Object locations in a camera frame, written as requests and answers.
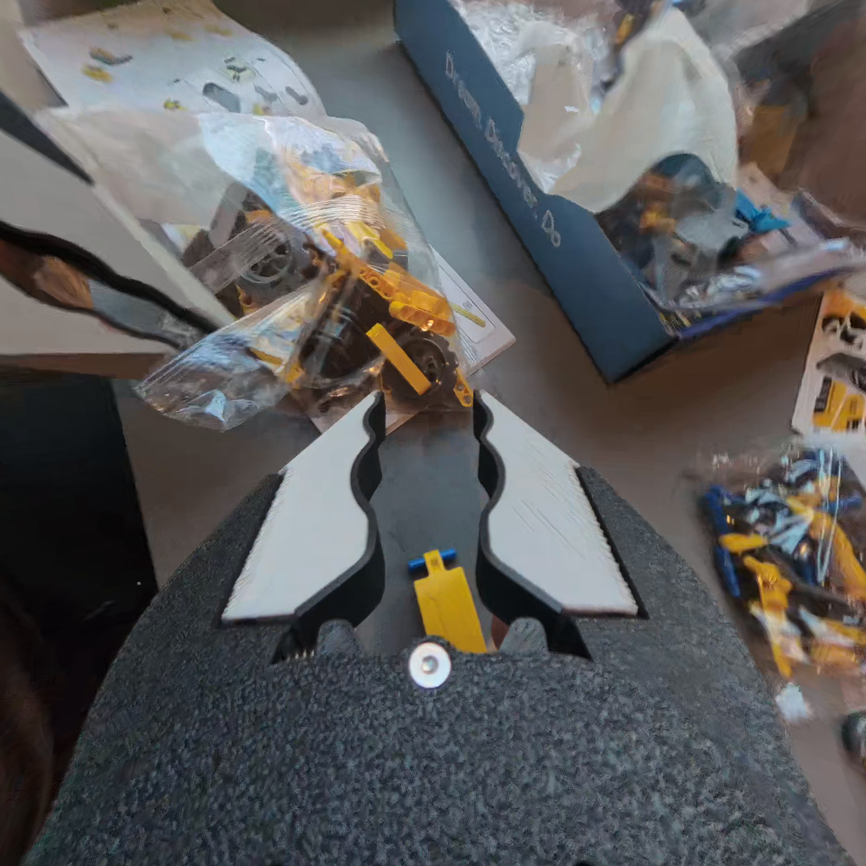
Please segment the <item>yellow panel brick blue pin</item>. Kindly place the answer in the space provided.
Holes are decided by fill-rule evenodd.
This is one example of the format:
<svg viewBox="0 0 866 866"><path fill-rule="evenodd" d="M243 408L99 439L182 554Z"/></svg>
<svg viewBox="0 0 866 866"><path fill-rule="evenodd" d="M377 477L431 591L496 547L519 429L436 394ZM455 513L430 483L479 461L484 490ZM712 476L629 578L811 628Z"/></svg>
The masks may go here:
<svg viewBox="0 0 866 866"><path fill-rule="evenodd" d="M463 653L486 654L488 644L456 550L428 551L413 558L407 568L425 633Z"/></svg>

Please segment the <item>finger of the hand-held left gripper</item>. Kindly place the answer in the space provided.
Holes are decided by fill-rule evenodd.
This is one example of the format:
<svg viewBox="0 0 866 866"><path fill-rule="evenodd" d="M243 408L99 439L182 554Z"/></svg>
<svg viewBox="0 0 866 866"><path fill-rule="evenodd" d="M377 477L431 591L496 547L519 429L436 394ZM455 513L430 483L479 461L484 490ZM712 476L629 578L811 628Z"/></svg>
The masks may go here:
<svg viewBox="0 0 866 866"><path fill-rule="evenodd" d="M103 187L1 95L2 240L81 272L135 312L207 334L230 323L207 290Z"/></svg>
<svg viewBox="0 0 866 866"><path fill-rule="evenodd" d="M98 356L167 356L157 341L125 334L92 315L59 309L33 299L1 280L1 356L3 359L58 359Z"/></svg>

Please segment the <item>open instruction booklet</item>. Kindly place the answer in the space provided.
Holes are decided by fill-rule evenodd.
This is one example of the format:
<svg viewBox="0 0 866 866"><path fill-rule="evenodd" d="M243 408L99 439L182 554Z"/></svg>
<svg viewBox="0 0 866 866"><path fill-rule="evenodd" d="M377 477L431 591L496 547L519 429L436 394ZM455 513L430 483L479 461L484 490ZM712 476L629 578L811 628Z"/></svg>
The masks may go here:
<svg viewBox="0 0 866 866"><path fill-rule="evenodd" d="M213 111L357 122L328 116L288 54L232 21L212 2L137 2L27 27L20 40L64 101L59 109ZM178 243L188 239L187 233L149 231L158 241L167 241L169 253L177 256ZM478 306L474 294L432 250L456 312L470 384L469 376L511 346L514 337ZM34 286L50 298L67 299L76 307L89 303L110 324L120 325L96 310L89 284L81 272L53 257L34 275Z"/></svg>

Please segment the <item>blue cardboard kit box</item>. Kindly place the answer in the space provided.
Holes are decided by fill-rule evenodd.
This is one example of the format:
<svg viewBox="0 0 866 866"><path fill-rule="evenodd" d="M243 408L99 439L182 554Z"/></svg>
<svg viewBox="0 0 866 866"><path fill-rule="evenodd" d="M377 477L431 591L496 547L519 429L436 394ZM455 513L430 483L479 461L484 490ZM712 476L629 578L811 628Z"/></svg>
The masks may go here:
<svg viewBox="0 0 866 866"><path fill-rule="evenodd" d="M410 63L607 383L621 382L664 354L763 309L848 277L838 270L807 276L744 310L671 329L594 216L576 203L542 192L531 178L517 150L523 110L457 9L445 1L398 1L394 28Z"/></svg>

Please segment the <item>person's brown shirt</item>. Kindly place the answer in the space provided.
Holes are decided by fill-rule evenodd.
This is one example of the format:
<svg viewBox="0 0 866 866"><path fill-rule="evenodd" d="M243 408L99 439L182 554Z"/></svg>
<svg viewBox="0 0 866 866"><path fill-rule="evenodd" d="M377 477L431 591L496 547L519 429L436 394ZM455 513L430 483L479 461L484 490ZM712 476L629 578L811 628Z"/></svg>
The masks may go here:
<svg viewBox="0 0 866 866"><path fill-rule="evenodd" d="M36 621L2 591L1 863L19 864L52 809L58 756L55 670Z"/></svg>

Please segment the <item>clear bag of yellow beams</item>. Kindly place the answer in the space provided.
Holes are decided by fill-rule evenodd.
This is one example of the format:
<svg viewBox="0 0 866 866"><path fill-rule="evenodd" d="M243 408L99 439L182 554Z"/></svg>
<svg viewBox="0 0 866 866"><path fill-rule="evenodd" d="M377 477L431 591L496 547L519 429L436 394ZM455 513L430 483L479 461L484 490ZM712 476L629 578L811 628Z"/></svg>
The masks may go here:
<svg viewBox="0 0 866 866"><path fill-rule="evenodd" d="M40 127L148 230L230 322L206 332L90 281L95 308L174 353L135 385L184 423L236 427L292 398L324 430L370 393L386 423L474 402L456 312L378 139L297 115L108 107Z"/></svg>

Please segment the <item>large white label parts bag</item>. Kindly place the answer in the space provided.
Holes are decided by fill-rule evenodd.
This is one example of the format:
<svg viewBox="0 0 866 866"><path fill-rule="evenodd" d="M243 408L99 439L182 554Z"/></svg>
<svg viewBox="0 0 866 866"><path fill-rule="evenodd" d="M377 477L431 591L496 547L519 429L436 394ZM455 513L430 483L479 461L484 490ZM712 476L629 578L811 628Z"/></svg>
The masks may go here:
<svg viewBox="0 0 866 866"><path fill-rule="evenodd" d="M864 2L616 3L597 114L569 68L538 68L517 150L541 191L589 211L681 327L863 271L864 229L773 179L816 110L818 55L864 23Z"/></svg>

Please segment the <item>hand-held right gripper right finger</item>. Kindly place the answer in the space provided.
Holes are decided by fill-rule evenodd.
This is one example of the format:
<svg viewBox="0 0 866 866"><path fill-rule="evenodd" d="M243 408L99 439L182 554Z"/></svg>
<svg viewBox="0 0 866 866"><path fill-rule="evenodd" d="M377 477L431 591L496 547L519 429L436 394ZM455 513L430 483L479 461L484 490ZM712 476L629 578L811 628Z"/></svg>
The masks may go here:
<svg viewBox="0 0 866 866"><path fill-rule="evenodd" d="M477 390L478 477L488 496L475 579L502 622L636 617L631 589L579 463L490 393Z"/></svg>

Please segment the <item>sticker sheet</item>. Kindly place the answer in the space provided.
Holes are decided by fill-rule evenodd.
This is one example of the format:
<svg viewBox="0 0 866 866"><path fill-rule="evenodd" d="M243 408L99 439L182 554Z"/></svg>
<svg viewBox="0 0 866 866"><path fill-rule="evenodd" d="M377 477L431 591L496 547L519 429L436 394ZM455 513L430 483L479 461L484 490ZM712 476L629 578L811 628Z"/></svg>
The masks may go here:
<svg viewBox="0 0 866 866"><path fill-rule="evenodd" d="M822 298L792 429L864 440L865 306L842 288L832 288Z"/></svg>

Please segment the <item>clear bag of small pins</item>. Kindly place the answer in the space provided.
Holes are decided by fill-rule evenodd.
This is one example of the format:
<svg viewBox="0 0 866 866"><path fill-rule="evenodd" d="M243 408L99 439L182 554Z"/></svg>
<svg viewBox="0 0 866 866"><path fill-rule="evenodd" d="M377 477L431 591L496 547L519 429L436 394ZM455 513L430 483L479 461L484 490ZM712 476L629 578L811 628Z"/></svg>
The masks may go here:
<svg viewBox="0 0 866 866"><path fill-rule="evenodd" d="M840 443L717 452L694 478L721 586L778 675L863 675L864 474Z"/></svg>

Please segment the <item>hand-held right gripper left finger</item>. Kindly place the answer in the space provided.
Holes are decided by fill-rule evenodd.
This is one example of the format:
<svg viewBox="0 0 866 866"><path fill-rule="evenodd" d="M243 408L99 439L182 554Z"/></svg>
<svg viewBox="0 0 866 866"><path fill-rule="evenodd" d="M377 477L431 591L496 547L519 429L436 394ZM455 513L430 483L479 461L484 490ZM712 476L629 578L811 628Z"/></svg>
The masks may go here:
<svg viewBox="0 0 866 866"><path fill-rule="evenodd" d="M363 398L280 470L223 625L298 620L370 563L384 410L381 392Z"/></svg>

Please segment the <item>clear bubble wrap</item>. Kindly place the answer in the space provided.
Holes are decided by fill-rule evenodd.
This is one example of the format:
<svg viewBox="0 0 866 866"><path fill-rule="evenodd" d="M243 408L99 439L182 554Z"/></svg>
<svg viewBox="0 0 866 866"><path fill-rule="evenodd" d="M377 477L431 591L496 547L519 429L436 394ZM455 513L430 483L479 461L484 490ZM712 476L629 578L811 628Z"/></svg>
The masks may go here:
<svg viewBox="0 0 866 866"><path fill-rule="evenodd" d="M487 58L522 109L544 64L571 70L582 101L597 114L615 77L616 2L453 1Z"/></svg>

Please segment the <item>person's black pants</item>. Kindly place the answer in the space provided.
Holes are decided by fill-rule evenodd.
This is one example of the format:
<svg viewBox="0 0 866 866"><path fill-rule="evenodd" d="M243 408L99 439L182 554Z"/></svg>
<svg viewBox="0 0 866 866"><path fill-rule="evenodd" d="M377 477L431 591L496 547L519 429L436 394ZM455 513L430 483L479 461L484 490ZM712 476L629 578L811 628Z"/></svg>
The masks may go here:
<svg viewBox="0 0 866 866"><path fill-rule="evenodd" d="M1 561L58 665L103 677L157 592L106 380L2 370Z"/></svg>

